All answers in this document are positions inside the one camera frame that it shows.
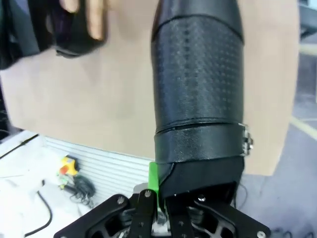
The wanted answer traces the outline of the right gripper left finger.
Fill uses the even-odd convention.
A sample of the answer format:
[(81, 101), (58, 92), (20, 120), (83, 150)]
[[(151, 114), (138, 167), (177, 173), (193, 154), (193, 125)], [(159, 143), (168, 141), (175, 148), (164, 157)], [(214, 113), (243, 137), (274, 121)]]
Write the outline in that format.
[(148, 187), (130, 198), (115, 194), (70, 225), (55, 238), (150, 238), (157, 217), (158, 167), (149, 164)]

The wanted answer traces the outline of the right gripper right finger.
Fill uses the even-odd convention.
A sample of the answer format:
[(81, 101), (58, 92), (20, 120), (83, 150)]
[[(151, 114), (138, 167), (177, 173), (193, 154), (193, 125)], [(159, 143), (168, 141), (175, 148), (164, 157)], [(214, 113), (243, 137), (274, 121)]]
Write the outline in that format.
[(270, 229), (229, 204), (200, 195), (192, 201), (166, 199), (173, 238), (269, 238)]

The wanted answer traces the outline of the person right hand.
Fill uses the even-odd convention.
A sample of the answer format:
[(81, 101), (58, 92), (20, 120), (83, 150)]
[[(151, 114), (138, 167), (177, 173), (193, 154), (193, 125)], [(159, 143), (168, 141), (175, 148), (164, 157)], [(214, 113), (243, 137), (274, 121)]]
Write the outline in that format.
[[(59, 2), (62, 8), (70, 13), (75, 13), (80, 8), (79, 0), (60, 0)], [(105, 7), (104, 0), (86, 0), (85, 1), (88, 33), (95, 40), (102, 40), (104, 38), (104, 30), (103, 30), (104, 7)]]

